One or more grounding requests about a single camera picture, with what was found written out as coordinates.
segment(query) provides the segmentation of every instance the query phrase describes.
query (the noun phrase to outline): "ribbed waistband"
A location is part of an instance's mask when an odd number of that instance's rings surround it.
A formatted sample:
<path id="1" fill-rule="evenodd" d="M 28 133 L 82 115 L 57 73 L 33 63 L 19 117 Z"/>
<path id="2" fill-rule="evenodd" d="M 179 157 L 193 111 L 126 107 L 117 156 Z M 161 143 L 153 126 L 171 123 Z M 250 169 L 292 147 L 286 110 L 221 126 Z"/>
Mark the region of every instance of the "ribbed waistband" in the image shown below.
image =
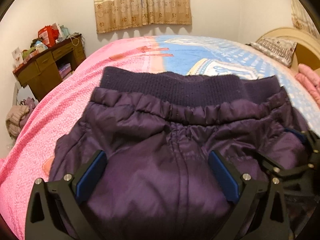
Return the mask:
<path id="1" fill-rule="evenodd" d="M 235 75 L 182 76 L 172 72 L 133 73 L 106 67 L 100 87 L 119 92 L 151 95 L 178 106 L 205 107 L 246 99 L 261 104 L 280 92 L 276 76 L 260 80 L 241 80 Z"/>

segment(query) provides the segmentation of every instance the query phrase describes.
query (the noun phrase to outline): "white wall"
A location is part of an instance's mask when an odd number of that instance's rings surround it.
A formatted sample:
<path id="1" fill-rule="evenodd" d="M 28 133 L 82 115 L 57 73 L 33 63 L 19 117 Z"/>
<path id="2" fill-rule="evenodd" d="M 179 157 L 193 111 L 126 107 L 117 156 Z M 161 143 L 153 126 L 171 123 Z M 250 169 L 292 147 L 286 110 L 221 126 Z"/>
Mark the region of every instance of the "white wall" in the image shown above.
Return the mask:
<path id="1" fill-rule="evenodd" d="M 0 158 L 9 153 L 8 145 L 12 143 L 4 123 L 16 82 L 11 52 L 17 47 L 30 48 L 38 30 L 54 22 L 51 6 L 52 0 L 15 0 L 0 22 Z"/>
<path id="2" fill-rule="evenodd" d="M 241 0 L 238 42 L 256 41 L 279 27 L 292 27 L 291 0 Z"/>
<path id="3" fill-rule="evenodd" d="M 59 23 L 86 39 L 86 54 L 121 38 L 161 34 L 202 35 L 236 41 L 240 20 L 239 0 L 190 0 L 192 26 L 149 25 L 104 34 L 96 33 L 93 0 L 55 0 Z"/>

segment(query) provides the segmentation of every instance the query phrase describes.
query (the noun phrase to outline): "wooden desk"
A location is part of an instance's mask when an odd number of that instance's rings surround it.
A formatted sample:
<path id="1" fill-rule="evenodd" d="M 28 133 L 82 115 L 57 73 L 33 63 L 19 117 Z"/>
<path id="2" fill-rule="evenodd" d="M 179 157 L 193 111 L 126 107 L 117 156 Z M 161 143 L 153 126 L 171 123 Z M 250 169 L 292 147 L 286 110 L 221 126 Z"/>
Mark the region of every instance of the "wooden desk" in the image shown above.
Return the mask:
<path id="1" fill-rule="evenodd" d="M 75 70 L 85 59 L 81 35 L 79 39 L 66 39 L 34 56 L 27 64 L 16 68 L 12 73 L 22 87 L 29 85 L 36 99 L 40 101 L 46 94 L 62 82 L 56 62 L 62 57 Z"/>

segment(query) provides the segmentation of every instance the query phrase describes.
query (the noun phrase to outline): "beige curtain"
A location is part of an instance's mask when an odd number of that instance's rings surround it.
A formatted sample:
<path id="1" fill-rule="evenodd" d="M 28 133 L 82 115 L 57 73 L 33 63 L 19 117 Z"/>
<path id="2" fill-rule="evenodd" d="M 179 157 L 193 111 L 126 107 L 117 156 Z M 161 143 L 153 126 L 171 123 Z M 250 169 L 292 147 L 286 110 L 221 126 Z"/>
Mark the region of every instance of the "beige curtain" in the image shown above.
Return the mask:
<path id="1" fill-rule="evenodd" d="M 94 0 L 97 33 L 142 26 L 141 0 Z"/>
<path id="2" fill-rule="evenodd" d="M 142 0 L 142 23 L 191 24 L 190 0 Z"/>
<path id="3" fill-rule="evenodd" d="M 320 34 L 310 18 L 308 12 L 305 10 L 299 0 L 291 0 L 292 11 L 292 23 L 293 26 L 299 30 L 306 31 L 317 39 L 320 38 Z"/>

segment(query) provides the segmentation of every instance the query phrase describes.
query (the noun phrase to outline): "metal screw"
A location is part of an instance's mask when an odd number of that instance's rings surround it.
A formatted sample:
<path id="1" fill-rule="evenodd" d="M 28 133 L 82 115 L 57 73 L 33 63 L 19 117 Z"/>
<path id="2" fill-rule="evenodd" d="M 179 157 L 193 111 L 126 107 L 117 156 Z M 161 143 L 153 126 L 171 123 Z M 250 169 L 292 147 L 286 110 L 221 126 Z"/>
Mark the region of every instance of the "metal screw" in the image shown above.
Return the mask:
<path id="1" fill-rule="evenodd" d="M 72 175 L 71 174 L 66 174 L 63 176 L 63 179 L 66 180 L 66 181 L 69 181 L 72 179 Z"/>
<path id="2" fill-rule="evenodd" d="M 35 183 L 36 183 L 37 185 L 39 185 L 41 182 L 42 182 L 42 179 L 41 179 L 41 178 L 38 178 L 38 179 L 36 179 L 36 181 L 35 181 Z"/>
<path id="3" fill-rule="evenodd" d="M 278 167 L 273 167 L 273 171 L 276 172 L 276 173 L 279 173 L 280 169 Z"/>
<path id="4" fill-rule="evenodd" d="M 242 178 L 243 178 L 244 180 L 250 180 L 250 179 L 251 179 L 251 175 L 250 175 L 249 173 L 244 173 L 244 174 L 242 175 Z"/>
<path id="5" fill-rule="evenodd" d="M 280 181 L 279 181 L 278 178 L 273 178 L 273 179 L 272 179 L 272 182 L 273 182 L 274 184 L 279 184 L 279 183 L 280 183 Z"/>

